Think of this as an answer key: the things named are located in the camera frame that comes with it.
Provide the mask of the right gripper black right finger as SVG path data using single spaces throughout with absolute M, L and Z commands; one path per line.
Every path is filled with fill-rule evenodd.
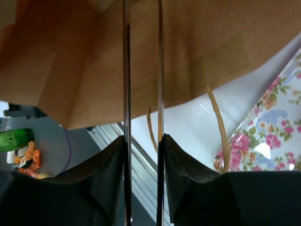
M 298 171 L 218 173 L 163 137 L 171 222 L 176 226 L 298 226 Z

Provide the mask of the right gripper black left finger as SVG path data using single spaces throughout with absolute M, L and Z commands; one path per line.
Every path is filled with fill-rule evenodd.
M 3 226 L 112 226 L 123 177 L 124 138 L 53 178 L 0 174 Z

